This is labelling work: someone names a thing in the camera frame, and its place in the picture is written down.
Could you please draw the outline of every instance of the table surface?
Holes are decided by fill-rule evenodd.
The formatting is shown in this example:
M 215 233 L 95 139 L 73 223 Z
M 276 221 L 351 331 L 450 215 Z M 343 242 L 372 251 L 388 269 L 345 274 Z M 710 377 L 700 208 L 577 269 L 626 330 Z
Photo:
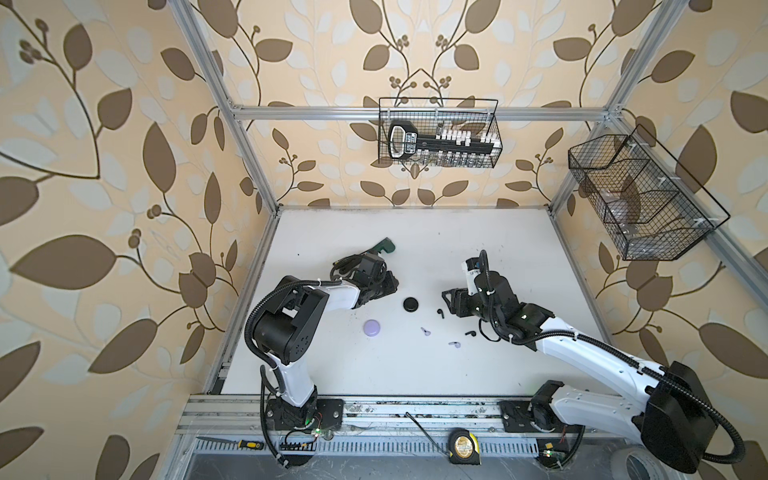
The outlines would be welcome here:
M 559 359 L 491 343 L 479 332 L 466 336 L 477 331 L 478 319 L 451 315 L 441 298 L 444 290 L 466 286 L 462 262 L 485 249 L 491 269 L 507 277 L 520 301 L 543 306 L 601 338 L 545 210 L 284 211 L 250 309 L 283 276 L 327 279 L 332 262 L 384 237 L 396 245 L 382 258 L 400 285 L 396 293 L 357 310 L 323 315 L 305 354 L 321 395 L 524 396 L 548 379 L 610 392 Z M 419 301 L 414 313 L 402 308 L 409 296 Z M 377 336 L 363 333 L 368 319 L 381 324 Z M 495 338 L 487 323 L 483 331 Z M 222 393 L 258 394 L 260 364 L 241 332 Z

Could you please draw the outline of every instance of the purple round object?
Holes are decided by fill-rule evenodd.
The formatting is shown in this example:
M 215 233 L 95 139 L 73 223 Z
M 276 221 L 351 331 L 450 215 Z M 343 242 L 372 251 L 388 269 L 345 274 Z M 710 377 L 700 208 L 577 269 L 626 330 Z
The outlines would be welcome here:
M 375 320 L 368 320 L 362 325 L 362 331 L 367 336 L 376 336 L 379 335 L 379 332 L 381 331 L 382 327 L 379 325 L 379 322 Z

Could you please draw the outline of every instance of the black wire basket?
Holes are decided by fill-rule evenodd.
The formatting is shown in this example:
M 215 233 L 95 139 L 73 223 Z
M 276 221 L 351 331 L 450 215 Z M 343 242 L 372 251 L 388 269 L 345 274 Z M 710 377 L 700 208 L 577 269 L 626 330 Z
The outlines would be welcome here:
M 493 168 L 504 148 L 497 106 L 490 99 L 382 97 L 379 162 Z
M 657 164 L 649 153 L 651 145 L 674 159 L 675 173 Z M 572 147 L 568 168 L 624 260 L 676 260 L 730 218 L 642 125 L 629 135 L 603 135 Z M 701 200 L 717 213 L 705 213 Z

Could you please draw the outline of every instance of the floral wallpaper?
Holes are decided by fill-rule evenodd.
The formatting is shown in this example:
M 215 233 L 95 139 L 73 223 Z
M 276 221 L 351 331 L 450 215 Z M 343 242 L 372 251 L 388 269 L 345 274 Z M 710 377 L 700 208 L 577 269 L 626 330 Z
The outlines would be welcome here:
M 691 0 L 624 111 L 731 212 L 723 228 L 766 268 L 767 26 L 768 5 L 760 0 Z M 670 167 L 695 185 L 676 164 Z M 693 368 L 713 405 L 746 440 L 743 462 L 703 462 L 701 478 L 765 476 L 768 313 L 705 243 L 674 262 L 625 262 L 582 190 L 558 220 L 614 345 Z M 729 450 L 719 429 L 710 451 Z
M 378 158 L 372 122 L 248 121 L 278 203 L 311 207 L 518 207 L 549 204 L 584 122 L 500 122 L 496 167 L 404 165 Z
M 191 0 L 230 96 L 599 107 L 660 0 Z
M 0 0 L 0 478 L 150 478 L 257 250 L 163 7 Z

